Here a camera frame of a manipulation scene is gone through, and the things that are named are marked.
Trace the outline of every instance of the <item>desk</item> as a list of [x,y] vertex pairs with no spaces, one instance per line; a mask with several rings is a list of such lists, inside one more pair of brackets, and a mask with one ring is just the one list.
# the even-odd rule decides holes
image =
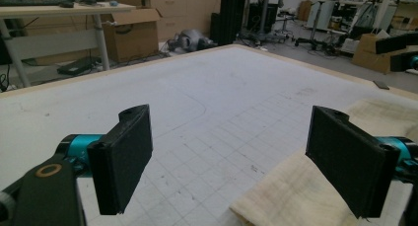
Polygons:
[[[89,49],[98,46],[101,52],[104,70],[109,69],[105,37],[102,28],[100,14],[115,12],[127,12],[135,7],[119,4],[110,7],[108,3],[100,3],[102,6],[86,7],[75,3],[74,8],[61,8],[59,6],[34,6],[34,7],[0,7],[0,30],[6,47],[18,71],[19,77],[25,87],[31,82],[22,65],[22,59],[46,56],[63,52]],[[68,34],[37,37],[12,38],[4,23],[5,19],[18,19],[24,17],[63,17],[93,15],[95,30],[77,32],[73,37]]]
[[418,107],[417,95],[230,45],[0,94],[0,189],[71,133],[106,133],[150,104],[154,153],[123,215],[99,216],[79,179],[89,225],[241,225],[228,206],[306,145],[312,105],[361,99]]

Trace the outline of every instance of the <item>tripod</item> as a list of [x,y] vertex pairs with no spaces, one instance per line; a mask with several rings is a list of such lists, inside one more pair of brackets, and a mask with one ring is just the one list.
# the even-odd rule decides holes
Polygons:
[[318,45],[326,45],[325,42],[323,41],[318,41],[314,39],[314,33],[316,32],[316,27],[317,27],[317,22],[319,21],[319,15],[320,15],[320,10],[322,8],[322,4],[325,2],[323,0],[319,0],[317,1],[319,3],[319,8],[317,9],[315,18],[314,18],[314,22],[313,22],[313,31],[311,32],[311,37],[309,39],[307,38],[298,38],[295,41],[295,46],[299,46],[299,43],[310,43],[312,45],[313,50],[316,50],[316,47]]

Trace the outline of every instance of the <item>table leg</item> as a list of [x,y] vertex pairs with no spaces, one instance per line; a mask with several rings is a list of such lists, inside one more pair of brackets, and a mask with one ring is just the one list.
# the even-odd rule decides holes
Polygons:
[[108,64],[107,50],[105,47],[105,34],[104,28],[102,27],[102,20],[100,15],[94,15],[95,19],[95,29],[96,29],[96,40],[98,41],[98,47],[101,52],[102,65],[104,70],[109,70],[110,66]]
[[6,27],[6,23],[4,20],[0,19],[0,31],[2,34],[2,39],[4,40],[4,43],[6,44],[7,50],[9,51],[9,55],[12,58],[13,64],[15,64],[16,70],[19,74],[19,78],[21,79],[24,87],[30,87],[31,82],[28,79],[28,76],[25,72],[24,65],[22,64],[21,58],[19,58],[18,52],[13,47],[12,44],[12,37],[9,34],[9,30]]

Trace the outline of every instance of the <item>concrete floor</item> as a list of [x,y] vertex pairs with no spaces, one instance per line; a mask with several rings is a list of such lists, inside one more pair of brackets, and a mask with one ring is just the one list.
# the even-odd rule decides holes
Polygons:
[[[288,22],[287,30],[291,31],[294,38],[309,38],[311,36],[311,30],[305,29],[303,27],[303,22]],[[278,30],[282,28],[281,22],[276,23],[273,26],[273,30]],[[316,32],[314,36],[317,40],[323,40],[330,37],[330,34],[325,32]],[[341,73],[349,74],[355,77],[363,78],[366,80],[379,80],[388,84],[390,87],[395,87],[398,89],[406,90],[412,93],[418,94],[418,75],[413,75],[409,73],[389,73],[382,74],[373,70],[369,70],[351,63],[351,57],[346,55],[339,56],[328,56],[321,51],[313,51],[309,44],[300,44],[295,46],[294,42],[288,38],[284,42],[266,42],[262,44],[262,49],[266,49],[268,52],[275,53],[278,55],[286,56],[292,59],[304,61],[309,64],[320,66],[326,69],[338,71]],[[148,57],[147,59],[138,59],[129,62],[129,65],[135,63],[142,63],[149,60],[161,59],[164,56],[153,56]],[[54,64],[51,66],[30,66],[27,65],[27,73],[32,81],[33,85],[39,85],[47,82],[53,82],[62,79],[71,78],[71,76],[59,75],[56,72],[56,68],[62,64]],[[127,65],[126,63],[113,64],[112,68],[117,68]],[[7,72],[7,66],[0,66],[0,74]],[[22,84],[15,72],[15,69],[10,71],[10,82],[11,84],[19,87],[22,87]]]

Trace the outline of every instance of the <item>fabric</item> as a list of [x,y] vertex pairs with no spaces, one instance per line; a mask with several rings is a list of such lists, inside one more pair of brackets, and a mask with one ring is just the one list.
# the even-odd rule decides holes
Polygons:
[[[404,136],[418,142],[418,110],[363,100],[347,112],[350,121],[374,136]],[[246,225],[358,225],[345,201],[305,147],[276,166],[230,206]]]

